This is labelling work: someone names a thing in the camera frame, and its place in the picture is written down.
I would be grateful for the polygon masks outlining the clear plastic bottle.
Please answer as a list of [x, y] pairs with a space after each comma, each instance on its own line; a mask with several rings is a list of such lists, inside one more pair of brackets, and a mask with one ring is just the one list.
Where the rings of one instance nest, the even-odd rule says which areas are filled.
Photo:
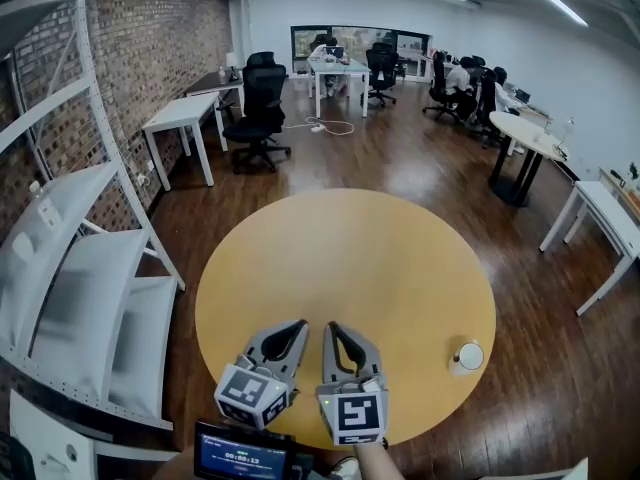
[[29, 185], [29, 192], [41, 220], [50, 230], [56, 231], [62, 225], [63, 220], [52, 199], [38, 181], [33, 181]]

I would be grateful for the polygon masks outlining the white metal shelf rack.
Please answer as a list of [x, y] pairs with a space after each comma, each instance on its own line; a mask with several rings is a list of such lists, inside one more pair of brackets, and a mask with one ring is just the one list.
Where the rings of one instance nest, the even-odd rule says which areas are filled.
[[[104, 158], [41, 186], [62, 225], [50, 230], [31, 199], [0, 245], [0, 358], [92, 410], [161, 430], [165, 358], [183, 279], [127, 173], [101, 97], [86, 0], [0, 4], [0, 57], [63, 4], [73, 7], [79, 75], [0, 131], [0, 154], [65, 104], [86, 100]], [[26, 233], [25, 263], [11, 242]]]

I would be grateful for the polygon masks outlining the dark framed window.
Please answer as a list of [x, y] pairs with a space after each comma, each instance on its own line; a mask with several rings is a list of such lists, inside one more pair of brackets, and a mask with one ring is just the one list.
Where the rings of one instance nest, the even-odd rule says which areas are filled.
[[295, 74], [306, 74], [306, 58], [323, 44], [324, 39], [335, 38], [337, 45], [345, 49], [349, 57], [366, 64], [366, 51], [375, 43], [391, 46], [399, 55], [396, 68], [399, 77], [420, 77], [426, 75], [426, 60], [431, 36], [395, 29], [358, 26], [292, 26], [291, 27], [292, 66]]

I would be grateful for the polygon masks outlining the long white desk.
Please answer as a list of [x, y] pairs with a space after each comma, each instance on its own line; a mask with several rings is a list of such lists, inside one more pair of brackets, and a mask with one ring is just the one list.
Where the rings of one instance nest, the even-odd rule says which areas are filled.
[[355, 98], [361, 105], [362, 117], [368, 113], [367, 93], [370, 82], [370, 70], [367, 66], [350, 60], [348, 64], [326, 62], [325, 60], [307, 60], [309, 73], [307, 76], [308, 95], [314, 100], [314, 116], [321, 117], [321, 92], [324, 88], [323, 76], [337, 75], [349, 77], [349, 97]]

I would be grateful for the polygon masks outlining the black phone with screen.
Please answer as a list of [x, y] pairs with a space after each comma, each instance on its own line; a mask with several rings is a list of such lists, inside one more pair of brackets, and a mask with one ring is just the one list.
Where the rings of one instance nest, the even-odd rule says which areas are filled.
[[313, 458], [287, 435], [197, 421], [193, 469], [206, 480], [307, 480]]

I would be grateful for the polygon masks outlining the black office chair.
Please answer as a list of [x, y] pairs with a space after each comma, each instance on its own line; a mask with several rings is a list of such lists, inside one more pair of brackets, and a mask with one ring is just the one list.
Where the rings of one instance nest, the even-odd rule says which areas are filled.
[[363, 103], [364, 99], [376, 98], [382, 107], [385, 106], [386, 100], [396, 104], [396, 98], [387, 94], [387, 91], [396, 83], [398, 53], [393, 50], [391, 44], [374, 43], [372, 48], [366, 51], [366, 57], [370, 76], [369, 81], [365, 83], [367, 92], [360, 95], [360, 102]]
[[283, 131], [285, 114], [281, 95], [287, 78], [286, 67], [275, 61], [272, 51], [256, 52], [247, 59], [242, 78], [244, 116], [239, 120], [231, 118], [221, 133], [227, 141], [243, 144], [231, 152], [233, 172], [239, 175], [255, 158], [260, 158], [275, 172], [269, 153], [283, 152], [287, 158], [292, 154], [289, 146], [282, 146], [272, 138]]
[[436, 105], [423, 107], [422, 113], [426, 114], [428, 111], [436, 111], [437, 115], [435, 117], [435, 120], [438, 120], [442, 115], [447, 114], [451, 116], [456, 123], [460, 124], [461, 120], [456, 115], [456, 112], [453, 108], [454, 104], [450, 101], [449, 96], [446, 94], [444, 60], [445, 56], [440, 51], [437, 51], [433, 55], [433, 83], [431, 88], [429, 89], [429, 95], [431, 99], [436, 103]]
[[499, 142], [500, 134], [493, 125], [490, 114], [496, 110], [495, 83], [496, 73], [491, 69], [486, 69], [480, 79], [480, 96], [476, 111], [476, 118], [480, 125], [477, 135], [482, 139], [482, 147], [487, 149], [490, 142]]

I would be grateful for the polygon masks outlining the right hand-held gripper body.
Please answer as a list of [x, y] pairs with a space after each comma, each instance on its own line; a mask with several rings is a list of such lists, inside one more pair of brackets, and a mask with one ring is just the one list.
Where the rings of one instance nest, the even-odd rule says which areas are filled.
[[385, 442], [389, 391], [383, 375], [323, 384], [316, 398], [335, 446]]

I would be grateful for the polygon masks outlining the dark wooden desk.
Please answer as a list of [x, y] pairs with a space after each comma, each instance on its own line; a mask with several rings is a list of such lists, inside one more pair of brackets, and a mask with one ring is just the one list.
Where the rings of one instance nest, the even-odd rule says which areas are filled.
[[220, 113], [224, 113], [229, 121], [234, 121], [234, 110], [243, 112], [244, 109], [244, 85], [238, 75], [220, 76], [217, 72], [206, 74], [196, 83], [186, 89], [186, 97], [201, 94], [217, 93]]

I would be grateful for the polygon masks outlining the round wooden table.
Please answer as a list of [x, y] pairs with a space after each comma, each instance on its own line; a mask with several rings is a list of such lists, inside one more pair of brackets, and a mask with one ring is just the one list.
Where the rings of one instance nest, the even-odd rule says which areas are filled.
[[450, 364], [465, 345], [490, 353], [496, 309], [471, 246], [428, 210], [384, 193], [330, 189], [281, 199], [237, 225], [200, 280], [195, 323], [209, 372], [257, 332], [290, 320], [310, 327], [298, 396], [272, 423], [304, 445], [332, 446], [315, 396], [327, 323], [348, 326], [380, 351], [390, 391], [387, 440], [412, 439], [453, 414], [481, 370]]

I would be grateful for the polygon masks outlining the person's shoe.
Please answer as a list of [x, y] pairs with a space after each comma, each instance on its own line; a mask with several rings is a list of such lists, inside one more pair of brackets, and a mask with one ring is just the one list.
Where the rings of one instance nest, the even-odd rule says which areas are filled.
[[328, 475], [329, 480], [362, 480], [356, 457], [346, 457], [337, 463]]

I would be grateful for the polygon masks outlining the person's right forearm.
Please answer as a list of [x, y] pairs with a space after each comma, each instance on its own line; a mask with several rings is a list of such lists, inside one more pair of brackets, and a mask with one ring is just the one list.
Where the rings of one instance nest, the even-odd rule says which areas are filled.
[[381, 443], [357, 444], [354, 451], [362, 480], [405, 480]]

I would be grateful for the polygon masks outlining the white ceramic cup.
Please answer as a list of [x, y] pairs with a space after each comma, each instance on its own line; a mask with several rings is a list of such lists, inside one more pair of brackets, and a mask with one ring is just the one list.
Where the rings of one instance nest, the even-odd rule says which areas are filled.
[[475, 341], [461, 345], [449, 360], [449, 373], [453, 376], [465, 376], [477, 372], [484, 363], [484, 350]]

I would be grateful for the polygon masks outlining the white square table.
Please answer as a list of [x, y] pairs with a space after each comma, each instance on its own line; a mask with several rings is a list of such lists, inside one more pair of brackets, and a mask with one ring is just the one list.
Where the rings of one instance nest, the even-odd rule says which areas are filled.
[[640, 229], [601, 182], [576, 181], [559, 215], [540, 243], [540, 252], [544, 252], [551, 244], [577, 202], [580, 202], [580, 207], [563, 242], [568, 244], [572, 240], [585, 217], [589, 215], [620, 257], [608, 279], [576, 311], [577, 316], [582, 316], [605, 297], [636, 260], [640, 260]]

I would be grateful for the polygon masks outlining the round table with black legs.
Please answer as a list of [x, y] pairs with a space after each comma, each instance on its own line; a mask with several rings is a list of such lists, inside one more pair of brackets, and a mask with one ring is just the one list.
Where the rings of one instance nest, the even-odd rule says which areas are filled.
[[[494, 111], [490, 122], [504, 136], [501, 149], [488, 179], [489, 188], [505, 203], [523, 207], [527, 203], [529, 189], [544, 158], [564, 163], [569, 158], [564, 143], [553, 134], [522, 117]], [[508, 156], [512, 141], [521, 144], [527, 154], [515, 180], [502, 176], [501, 170]]]

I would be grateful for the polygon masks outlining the black router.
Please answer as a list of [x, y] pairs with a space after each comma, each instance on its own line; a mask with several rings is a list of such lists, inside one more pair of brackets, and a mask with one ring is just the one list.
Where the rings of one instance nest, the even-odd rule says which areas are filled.
[[36, 480], [33, 459], [16, 438], [0, 432], [0, 480]]

